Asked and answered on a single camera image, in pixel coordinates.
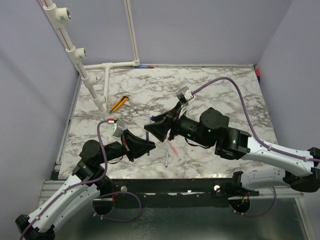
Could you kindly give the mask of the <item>dark blue pen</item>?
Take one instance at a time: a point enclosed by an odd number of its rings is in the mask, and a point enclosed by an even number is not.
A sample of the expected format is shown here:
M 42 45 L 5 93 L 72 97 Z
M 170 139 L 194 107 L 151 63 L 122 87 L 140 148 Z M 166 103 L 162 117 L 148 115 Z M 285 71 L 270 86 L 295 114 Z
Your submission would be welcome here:
M 147 143 L 149 144 L 150 138 L 149 138 L 149 132 L 148 131 L 145 132 L 145 138 L 146 138 Z M 150 156 L 150 150 L 149 149 L 148 149 L 148 152 L 147 152 L 147 156 Z

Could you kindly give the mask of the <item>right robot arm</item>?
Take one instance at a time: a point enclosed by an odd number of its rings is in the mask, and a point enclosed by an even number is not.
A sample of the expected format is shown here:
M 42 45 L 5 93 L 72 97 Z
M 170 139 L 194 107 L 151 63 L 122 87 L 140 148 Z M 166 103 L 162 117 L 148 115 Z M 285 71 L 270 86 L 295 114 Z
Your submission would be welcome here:
M 269 165 L 270 169 L 235 173 L 229 189 L 240 196 L 264 187 L 287 186 L 303 193 L 320 189 L 320 151 L 296 150 L 267 141 L 247 131 L 229 126 L 229 117 L 210 107 L 194 121 L 180 107 L 153 117 L 144 129 L 159 141 L 182 136 L 205 148 L 214 147 L 215 155 L 227 160 L 248 160 Z

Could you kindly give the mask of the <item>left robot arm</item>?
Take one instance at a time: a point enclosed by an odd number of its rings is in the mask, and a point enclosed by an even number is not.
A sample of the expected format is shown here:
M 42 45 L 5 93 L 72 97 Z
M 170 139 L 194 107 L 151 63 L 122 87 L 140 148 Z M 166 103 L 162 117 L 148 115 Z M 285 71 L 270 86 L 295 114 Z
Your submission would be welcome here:
M 132 162 L 155 147 L 154 142 L 134 136 L 127 129 L 120 141 L 107 145 L 101 138 L 87 141 L 80 153 L 81 160 L 63 185 L 38 209 L 15 220 L 20 239 L 53 240 L 63 224 L 87 203 L 114 192 L 106 175 L 107 167 L 102 164 L 124 156 Z

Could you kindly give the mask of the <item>red pen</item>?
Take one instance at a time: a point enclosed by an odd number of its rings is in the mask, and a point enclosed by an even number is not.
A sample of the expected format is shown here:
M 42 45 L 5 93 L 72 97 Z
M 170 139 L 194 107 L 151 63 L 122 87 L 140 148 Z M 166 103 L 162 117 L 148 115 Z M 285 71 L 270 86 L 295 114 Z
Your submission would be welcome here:
M 179 158 L 179 154 L 178 151 L 176 150 L 176 148 L 173 146 L 173 144 L 169 141 L 168 142 L 169 146 L 171 147 L 173 153 Z

